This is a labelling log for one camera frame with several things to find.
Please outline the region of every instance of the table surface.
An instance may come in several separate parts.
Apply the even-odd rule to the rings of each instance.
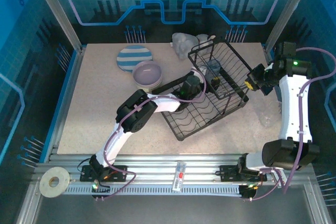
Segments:
[[[115,124],[117,108],[137,90],[132,75],[117,66],[117,55],[130,44],[88,44],[71,99],[58,154],[93,154],[102,148]],[[190,71],[191,62],[179,60],[169,43],[144,44],[162,68],[166,84]],[[254,68],[266,65],[260,43],[232,46]],[[178,141],[161,113],[154,114],[125,143],[120,154],[229,154],[262,150],[278,139],[281,125],[276,94],[265,97],[249,91],[245,107]],[[265,127],[261,113],[273,114],[275,123]]]

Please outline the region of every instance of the black wire dish rack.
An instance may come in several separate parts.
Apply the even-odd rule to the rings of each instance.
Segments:
[[[235,112],[248,102],[244,81],[251,67],[239,53],[221,39],[207,41],[192,48],[188,54],[194,67],[207,80],[207,92],[200,102],[190,103],[179,112],[162,112],[179,141]],[[152,91],[168,94],[182,87],[189,73]]]

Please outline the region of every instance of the striped plate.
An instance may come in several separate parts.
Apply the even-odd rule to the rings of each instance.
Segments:
[[[120,51],[117,64],[121,70],[132,73],[134,67],[145,60],[153,60],[152,53],[144,46],[132,45]]]

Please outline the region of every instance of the transparent cup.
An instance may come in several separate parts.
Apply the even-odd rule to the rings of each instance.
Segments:
[[[205,79],[208,81],[208,83],[211,83],[211,81],[219,76],[219,72],[221,70],[221,64],[218,60],[212,59],[207,62],[206,64],[206,74]]]
[[[265,127],[271,127],[281,121],[281,102],[268,102],[259,113],[259,121]]]

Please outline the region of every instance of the purple bowl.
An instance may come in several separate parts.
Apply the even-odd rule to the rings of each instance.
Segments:
[[[138,88],[151,92],[162,82],[162,70],[155,61],[147,60],[136,65],[132,72]]]

